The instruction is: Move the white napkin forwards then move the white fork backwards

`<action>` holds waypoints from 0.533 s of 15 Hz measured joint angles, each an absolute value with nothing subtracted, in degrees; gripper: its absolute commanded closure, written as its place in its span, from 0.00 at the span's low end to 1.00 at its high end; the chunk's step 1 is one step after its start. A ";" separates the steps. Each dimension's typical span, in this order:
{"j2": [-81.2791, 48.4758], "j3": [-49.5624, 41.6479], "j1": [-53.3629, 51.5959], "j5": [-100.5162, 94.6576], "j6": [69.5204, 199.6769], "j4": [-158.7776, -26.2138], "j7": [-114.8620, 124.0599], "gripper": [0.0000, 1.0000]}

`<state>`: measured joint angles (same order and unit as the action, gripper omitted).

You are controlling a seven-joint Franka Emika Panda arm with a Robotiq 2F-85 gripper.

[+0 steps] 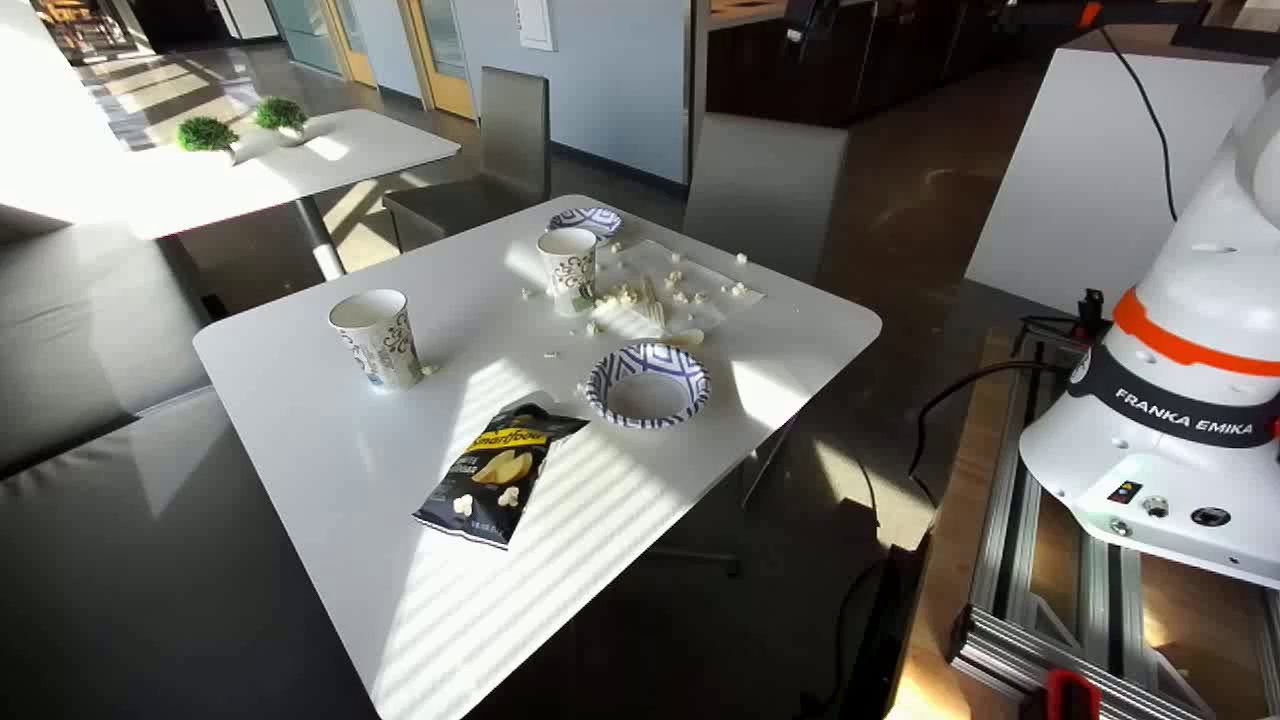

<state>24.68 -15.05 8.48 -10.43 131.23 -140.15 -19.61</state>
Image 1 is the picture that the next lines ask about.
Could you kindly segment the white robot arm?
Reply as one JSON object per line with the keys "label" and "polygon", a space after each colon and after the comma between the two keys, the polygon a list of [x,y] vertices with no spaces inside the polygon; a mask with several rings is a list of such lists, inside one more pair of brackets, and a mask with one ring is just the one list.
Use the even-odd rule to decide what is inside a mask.
{"label": "white robot arm", "polygon": [[1241,113],[1019,461],[1107,543],[1280,587],[1280,88]]}

